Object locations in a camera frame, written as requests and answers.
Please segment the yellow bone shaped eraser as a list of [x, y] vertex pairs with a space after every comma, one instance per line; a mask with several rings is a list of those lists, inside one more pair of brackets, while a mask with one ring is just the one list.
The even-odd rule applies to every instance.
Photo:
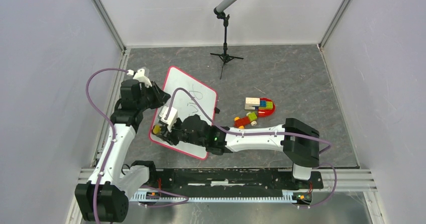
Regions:
[[154, 125], [152, 129], [152, 134], [157, 135], [161, 133], [161, 125]]

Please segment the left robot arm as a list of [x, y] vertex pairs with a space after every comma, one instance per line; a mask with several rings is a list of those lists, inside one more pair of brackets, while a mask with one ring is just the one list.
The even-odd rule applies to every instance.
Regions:
[[158, 181], [152, 161], [135, 161], [122, 174], [125, 156], [136, 136], [147, 109], [162, 107], [169, 99], [155, 82], [135, 79], [121, 83], [120, 98], [107, 119], [110, 126], [107, 144], [86, 183], [75, 188], [75, 198], [85, 221], [123, 222], [129, 202], [140, 186], [153, 187]]

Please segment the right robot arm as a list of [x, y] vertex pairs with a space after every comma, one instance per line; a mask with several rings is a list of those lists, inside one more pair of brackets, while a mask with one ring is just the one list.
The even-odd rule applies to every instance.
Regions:
[[214, 155], [247, 150], [282, 152], [293, 162], [290, 182], [297, 188], [305, 187], [312, 169], [320, 165], [319, 132], [295, 118], [268, 128], [238, 129], [210, 125], [193, 115], [177, 119], [172, 126], [159, 122], [151, 132], [170, 145], [188, 143]]

